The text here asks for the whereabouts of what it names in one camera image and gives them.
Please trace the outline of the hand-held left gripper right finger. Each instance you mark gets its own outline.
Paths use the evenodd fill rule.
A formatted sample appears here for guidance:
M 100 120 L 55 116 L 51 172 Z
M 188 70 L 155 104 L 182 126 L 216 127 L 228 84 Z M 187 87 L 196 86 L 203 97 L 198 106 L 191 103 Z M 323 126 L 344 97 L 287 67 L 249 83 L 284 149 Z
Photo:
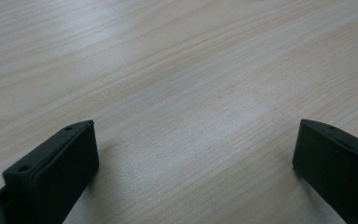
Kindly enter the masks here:
M 358 224 L 358 138 L 319 121 L 300 121 L 295 171 L 342 217 Z

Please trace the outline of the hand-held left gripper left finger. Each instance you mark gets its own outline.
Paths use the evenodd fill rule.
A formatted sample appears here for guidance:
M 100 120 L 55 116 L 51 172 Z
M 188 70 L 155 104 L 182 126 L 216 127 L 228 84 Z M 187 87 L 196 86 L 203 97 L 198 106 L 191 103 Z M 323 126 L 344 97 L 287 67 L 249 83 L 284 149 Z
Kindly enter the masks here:
M 98 167 L 93 121 L 53 134 L 3 172 L 7 224 L 62 224 Z

